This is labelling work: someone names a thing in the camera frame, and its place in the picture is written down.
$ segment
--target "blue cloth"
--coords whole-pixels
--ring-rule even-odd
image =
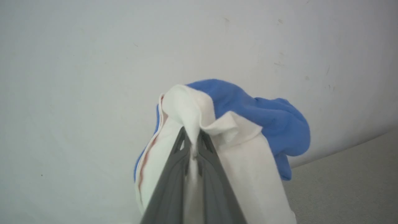
[[[310,128],[296,108],[281,98],[252,98],[237,85],[222,80],[207,79],[187,86],[212,98],[216,119],[228,111],[233,111],[262,126],[261,132],[268,140],[281,178],[291,179],[292,172],[287,155],[301,155],[310,146]]]

